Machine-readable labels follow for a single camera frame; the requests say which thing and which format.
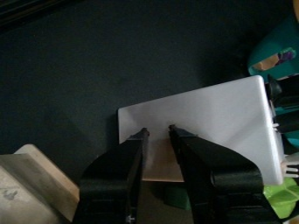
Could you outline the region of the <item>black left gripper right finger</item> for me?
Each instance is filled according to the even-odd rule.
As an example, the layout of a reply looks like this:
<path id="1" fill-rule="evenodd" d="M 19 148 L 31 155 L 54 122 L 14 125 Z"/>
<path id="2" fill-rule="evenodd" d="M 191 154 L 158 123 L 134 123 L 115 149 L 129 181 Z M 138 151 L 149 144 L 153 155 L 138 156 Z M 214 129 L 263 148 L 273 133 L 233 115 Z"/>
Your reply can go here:
<path id="1" fill-rule="evenodd" d="M 282 224 L 257 165 L 230 148 L 170 127 L 194 224 Z"/>

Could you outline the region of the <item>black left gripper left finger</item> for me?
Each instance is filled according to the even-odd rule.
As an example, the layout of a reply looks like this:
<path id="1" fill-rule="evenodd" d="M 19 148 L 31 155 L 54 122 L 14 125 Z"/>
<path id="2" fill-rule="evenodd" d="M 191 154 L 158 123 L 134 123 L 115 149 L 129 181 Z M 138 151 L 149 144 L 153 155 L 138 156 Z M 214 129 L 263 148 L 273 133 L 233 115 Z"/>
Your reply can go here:
<path id="1" fill-rule="evenodd" d="M 83 172 L 74 224 L 137 224 L 149 137 L 142 128 Z"/>

